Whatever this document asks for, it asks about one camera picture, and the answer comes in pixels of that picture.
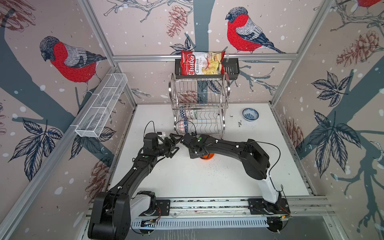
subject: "chips bag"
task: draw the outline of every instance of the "chips bag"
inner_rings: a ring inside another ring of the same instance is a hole
[[[224,52],[181,51],[181,75],[224,74]]]

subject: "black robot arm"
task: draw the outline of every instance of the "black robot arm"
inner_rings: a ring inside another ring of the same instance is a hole
[[[181,139],[181,144],[189,149],[189,156],[192,159],[211,153],[233,157],[242,162],[245,172],[251,178],[257,180],[267,178],[269,156],[252,139],[248,139],[247,142],[230,142],[204,134],[198,138],[192,137],[186,133]]]
[[[131,198],[142,180],[157,164],[157,158],[160,156],[172,158],[179,150],[176,144],[180,141],[180,137],[172,135],[171,138],[166,137],[163,140],[154,132],[145,135],[144,146],[140,149],[129,172],[108,192],[100,192],[95,197],[88,229],[90,239],[124,240],[131,224],[131,210],[138,214],[155,210],[156,197],[153,192],[138,193],[138,195],[148,195],[145,196],[147,205],[142,210],[140,207],[143,208],[143,205],[140,206],[140,204],[137,204],[138,210],[132,209]]]

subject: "wallpaper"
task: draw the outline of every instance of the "wallpaper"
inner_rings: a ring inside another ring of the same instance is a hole
[[[92,200],[108,181],[131,115],[131,105],[122,94],[98,139],[75,137],[18,225],[13,240],[77,238]]]
[[[276,106],[350,239],[384,237],[383,13],[336,0]]]
[[[320,3],[321,0],[275,0],[262,4],[247,0],[91,1],[115,55],[171,54],[175,48],[294,53]],[[249,27],[237,33],[235,28],[247,21]],[[186,38],[191,40],[189,48],[184,45]]]
[[[228,101],[270,101],[290,63],[291,61],[239,61],[240,74],[237,80],[230,81]],[[127,75],[138,104],[170,103],[168,84],[171,73],[175,72],[174,61],[119,63],[119,66]]]
[[[0,5],[3,220],[110,66],[76,1]]]

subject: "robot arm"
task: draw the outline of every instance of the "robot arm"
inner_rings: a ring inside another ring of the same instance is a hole
[[[181,144],[189,149],[191,158],[215,153],[241,161],[246,174],[259,180],[258,184],[266,201],[266,212],[273,213],[274,209],[280,208],[281,194],[275,190],[269,176],[269,156],[254,140],[230,142],[204,134],[197,138],[187,133],[182,137]]]
[[[94,199],[88,237],[100,240],[124,240],[134,220],[142,212],[153,213],[156,197],[153,192],[138,192],[131,200],[142,180],[157,164],[157,158],[172,158],[179,150],[176,144],[181,137],[172,135],[171,139],[161,139],[158,134],[147,133],[144,137],[143,153],[138,153],[132,168],[121,181],[108,192],[100,192]]]

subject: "black bracket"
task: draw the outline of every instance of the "black bracket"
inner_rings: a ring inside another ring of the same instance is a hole
[[[170,200],[156,200],[156,207],[160,208],[162,216],[169,216],[170,209]],[[159,211],[155,208],[155,212],[151,216],[158,216]]]
[[[251,212],[251,215],[263,215],[263,210],[265,208],[265,200],[262,198],[255,198],[255,199],[248,199],[248,205],[249,210]],[[277,201],[276,206],[279,206],[279,208],[276,210],[275,214],[278,215],[288,215],[288,213],[291,213],[291,210],[289,209],[288,202],[285,198],[279,197],[279,200]]]

